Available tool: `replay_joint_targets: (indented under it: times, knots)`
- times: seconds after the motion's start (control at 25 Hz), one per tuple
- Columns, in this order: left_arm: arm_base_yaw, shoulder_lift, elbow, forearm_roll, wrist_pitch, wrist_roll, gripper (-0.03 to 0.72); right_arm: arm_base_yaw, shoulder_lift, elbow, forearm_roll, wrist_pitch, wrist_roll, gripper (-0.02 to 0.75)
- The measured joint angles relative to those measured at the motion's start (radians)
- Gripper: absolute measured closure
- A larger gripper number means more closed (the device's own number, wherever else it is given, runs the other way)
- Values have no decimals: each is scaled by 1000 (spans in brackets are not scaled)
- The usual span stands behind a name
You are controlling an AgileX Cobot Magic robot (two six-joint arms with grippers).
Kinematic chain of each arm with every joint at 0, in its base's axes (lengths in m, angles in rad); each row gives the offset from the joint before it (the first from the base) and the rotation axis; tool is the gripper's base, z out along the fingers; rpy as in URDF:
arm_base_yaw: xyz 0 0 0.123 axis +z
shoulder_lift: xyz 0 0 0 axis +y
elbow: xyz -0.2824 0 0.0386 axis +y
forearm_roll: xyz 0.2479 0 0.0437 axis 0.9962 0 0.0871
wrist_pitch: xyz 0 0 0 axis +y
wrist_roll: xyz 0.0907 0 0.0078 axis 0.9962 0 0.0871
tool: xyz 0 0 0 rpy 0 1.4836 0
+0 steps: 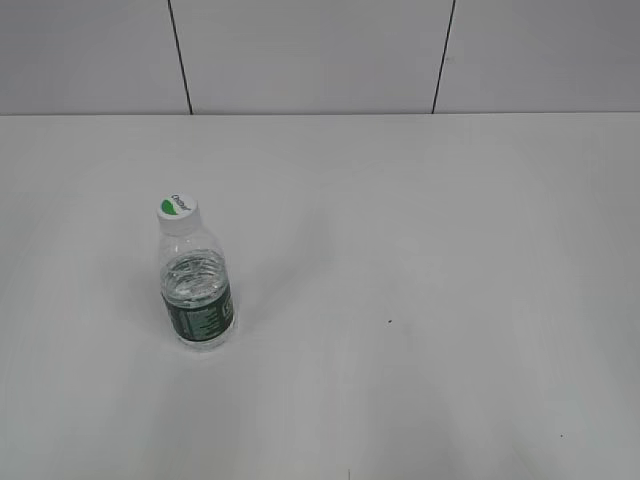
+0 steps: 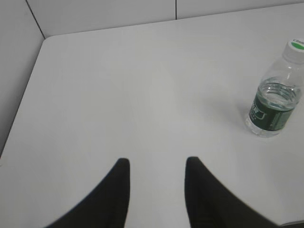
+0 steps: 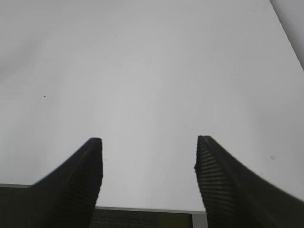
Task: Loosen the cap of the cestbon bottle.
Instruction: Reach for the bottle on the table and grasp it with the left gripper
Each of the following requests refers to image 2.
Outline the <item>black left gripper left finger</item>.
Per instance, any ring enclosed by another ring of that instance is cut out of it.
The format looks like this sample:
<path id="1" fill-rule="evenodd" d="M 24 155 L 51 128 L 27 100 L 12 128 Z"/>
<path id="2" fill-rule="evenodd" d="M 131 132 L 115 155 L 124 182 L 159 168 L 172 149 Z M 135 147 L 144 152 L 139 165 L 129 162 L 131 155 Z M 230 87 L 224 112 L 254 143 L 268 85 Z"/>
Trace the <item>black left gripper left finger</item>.
<path id="1" fill-rule="evenodd" d="M 130 162 L 120 158 L 80 203 L 50 228 L 123 228 L 130 200 Z"/>

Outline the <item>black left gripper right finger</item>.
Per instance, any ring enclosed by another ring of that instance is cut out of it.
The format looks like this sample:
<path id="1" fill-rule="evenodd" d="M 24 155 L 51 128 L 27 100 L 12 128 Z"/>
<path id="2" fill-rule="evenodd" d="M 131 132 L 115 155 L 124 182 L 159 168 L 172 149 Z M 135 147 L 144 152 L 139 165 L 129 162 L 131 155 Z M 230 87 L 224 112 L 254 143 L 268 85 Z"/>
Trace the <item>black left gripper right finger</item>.
<path id="1" fill-rule="evenodd" d="M 185 202 L 192 228 L 277 228 L 231 193 L 198 157 L 185 169 Z"/>

